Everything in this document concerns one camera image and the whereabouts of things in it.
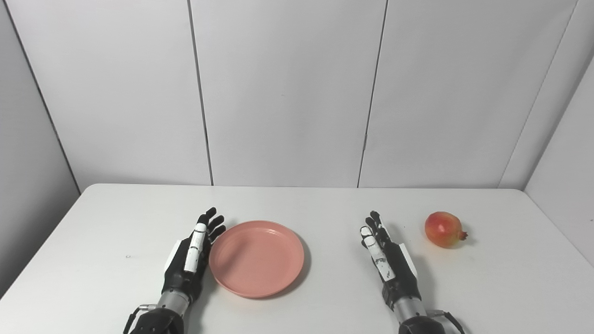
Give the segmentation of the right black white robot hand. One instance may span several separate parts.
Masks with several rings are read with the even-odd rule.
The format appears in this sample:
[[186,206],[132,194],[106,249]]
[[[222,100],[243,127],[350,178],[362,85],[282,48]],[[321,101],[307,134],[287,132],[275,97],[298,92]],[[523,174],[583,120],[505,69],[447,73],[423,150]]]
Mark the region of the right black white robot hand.
[[421,301],[416,268],[407,248],[392,241],[377,211],[370,211],[359,233],[380,275],[384,303],[393,310],[401,299]]

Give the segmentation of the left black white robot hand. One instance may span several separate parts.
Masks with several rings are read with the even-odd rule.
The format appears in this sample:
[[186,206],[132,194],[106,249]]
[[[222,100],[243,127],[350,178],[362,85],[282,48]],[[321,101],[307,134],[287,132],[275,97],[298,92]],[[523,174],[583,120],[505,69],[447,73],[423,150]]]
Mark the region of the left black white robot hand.
[[224,217],[212,207],[202,214],[190,236],[180,241],[165,270],[162,292],[180,292],[189,304],[199,299],[212,246],[226,230]]

